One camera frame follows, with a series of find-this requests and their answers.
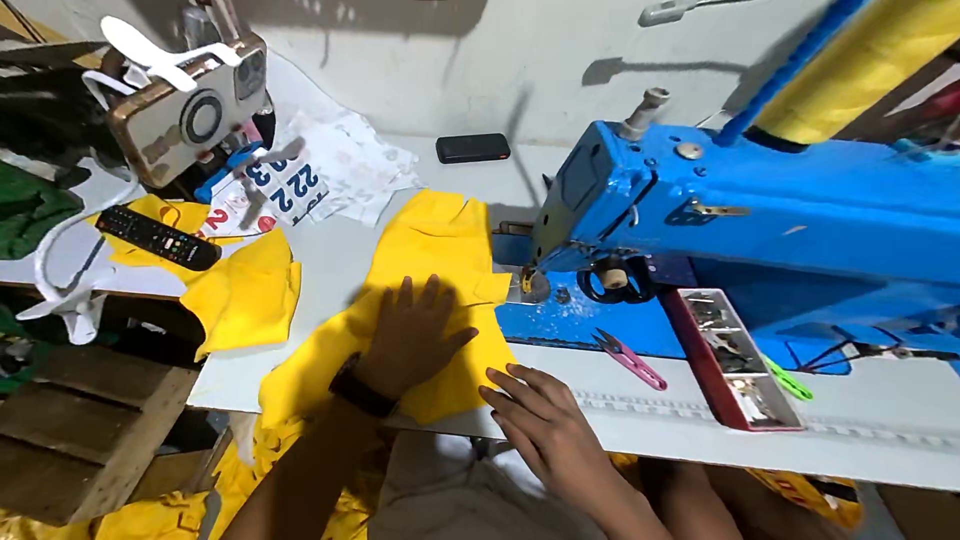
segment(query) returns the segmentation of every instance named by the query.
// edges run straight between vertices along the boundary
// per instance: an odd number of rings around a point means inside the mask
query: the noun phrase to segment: phone
[[[166,186],[263,109],[266,43],[251,34],[228,46],[242,60],[235,67],[209,55],[184,67],[197,82],[194,91],[179,92],[159,80],[121,99],[110,110],[110,130],[144,184]]]
[[[437,139],[440,163],[505,160],[509,157],[510,145],[503,134],[442,136]]]

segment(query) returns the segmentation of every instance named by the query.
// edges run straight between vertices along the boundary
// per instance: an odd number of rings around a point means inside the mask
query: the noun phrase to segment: black power bank
[[[509,157],[510,145],[503,134],[442,136],[437,139],[440,163],[505,160]]]

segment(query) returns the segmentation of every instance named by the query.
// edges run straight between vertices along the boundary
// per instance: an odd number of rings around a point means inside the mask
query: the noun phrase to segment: white wall
[[[503,132],[547,144],[572,143],[592,120],[622,119],[648,86],[673,93],[670,123],[693,124],[729,99],[742,105],[828,3],[753,0],[642,28],[650,1],[234,3],[275,50],[378,130]],[[100,37],[97,21],[113,14],[175,42],[175,0],[16,4],[72,37]]]

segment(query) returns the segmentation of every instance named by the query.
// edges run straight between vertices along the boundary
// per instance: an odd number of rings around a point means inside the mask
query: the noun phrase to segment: yellow fabric pile
[[[387,225],[356,302],[317,328],[263,379],[263,426],[276,426],[328,399],[326,389],[344,360],[370,345],[383,289],[396,290],[404,276],[422,288],[431,274],[457,292],[447,332],[474,326],[480,334],[439,375],[408,392],[400,412],[428,424],[482,406],[477,385],[486,381],[484,370],[503,371],[513,361],[493,314],[506,301],[510,275],[492,271],[487,206],[425,190]]]
[[[205,498],[206,492],[184,497],[175,491],[156,501],[127,504],[96,527],[94,521],[50,527],[0,510],[0,540],[196,540]]]
[[[158,501],[127,504],[104,516],[96,540],[196,540],[204,499],[205,491],[190,497],[175,491]]]
[[[209,205],[167,203],[155,195],[141,197],[129,208],[191,234],[200,229],[209,211]],[[287,340],[300,295],[300,264],[291,261],[281,229],[263,234],[204,272],[187,270],[111,234],[104,238],[113,248],[110,260],[128,266],[159,266],[186,285],[180,302],[206,330],[197,359],[213,351]],[[224,245],[239,238],[210,241]]]
[[[261,418],[256,419],[253,428],[253,467],[244,463],[237,454],[236,443],[230,443],[224,456],[217,464],[214,474],[219,474],[215,489],[220,495],[220,513],[217,521],[210,530],[209,540],[219,540],[233,521],[240,507],[247,501],[256,487],[274,464],[300,438],[303,431],[303,422],[291,420],[283,422],[273,429],[264,430]],[[382,482],[369,486],[368,489],[379,493]],[[373,512],[371,505],[364,500],[371,498],[370,493],[353,492],[359,489],[344,489],[337,501],[334,513],[326,524],[326,531],[319,538],[332,540],[366,540],[367,520]]]
[[[746,468],[763,485],[780,493],[788,501],[812,510],[847,530],[854,530],[863,520],[863,505],[856,496],[856,482],[839,477],[819,477],[823,483],[837,484],[852,494],[852,501],[822,493],[807,479],[807,475],[787,471],[768,471]]]

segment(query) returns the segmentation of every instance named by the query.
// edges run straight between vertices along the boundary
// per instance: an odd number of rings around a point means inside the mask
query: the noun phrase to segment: tv remote control
[[[118,205],[100,212],[97,229],[197,272],[220,258],[217,246]]]

